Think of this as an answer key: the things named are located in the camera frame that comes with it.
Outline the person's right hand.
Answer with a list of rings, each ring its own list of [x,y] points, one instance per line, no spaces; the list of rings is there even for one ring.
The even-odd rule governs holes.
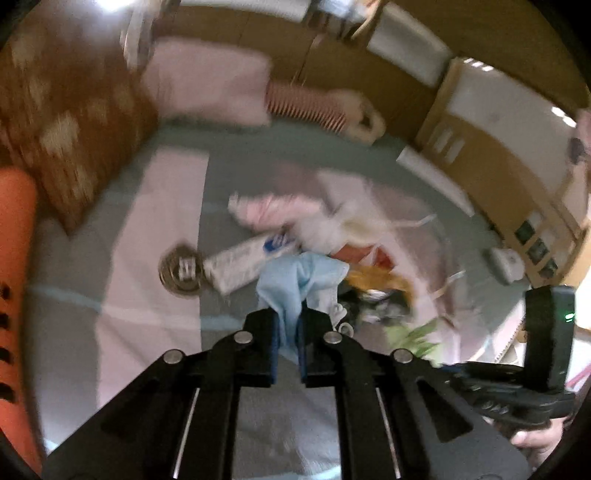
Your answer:
[[[510,439],[513,446],[525,452],[532,469],[539,468],[560,443],[565,418],[552,419],[550,426],[542,430],[518,431]]]

